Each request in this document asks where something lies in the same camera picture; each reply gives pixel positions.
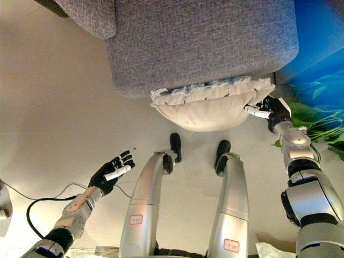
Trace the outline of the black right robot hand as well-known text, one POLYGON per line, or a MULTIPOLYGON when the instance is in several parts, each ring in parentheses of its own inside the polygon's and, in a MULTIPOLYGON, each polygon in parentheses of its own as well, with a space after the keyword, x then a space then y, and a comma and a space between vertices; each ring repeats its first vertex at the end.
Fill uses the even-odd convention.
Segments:
POLYGON ((274 98, 270 95, 255 105, 246 104, 244 110, 259 118, 268 121, 268 129, 275 132, 275 126, 283 122, 292 122, 291 109, 283 98, 274 98))

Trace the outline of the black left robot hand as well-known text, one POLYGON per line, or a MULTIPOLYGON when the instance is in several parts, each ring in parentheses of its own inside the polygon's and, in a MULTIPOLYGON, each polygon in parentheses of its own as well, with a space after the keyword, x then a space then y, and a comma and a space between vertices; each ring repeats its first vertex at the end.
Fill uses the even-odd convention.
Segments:
POLYGON ((91 177, 88 188, 97 187, 101 190, 102 196, 105 196, 113 190, 117 181, 134 167, 133 156, 126 150, 103 164, 91 177))

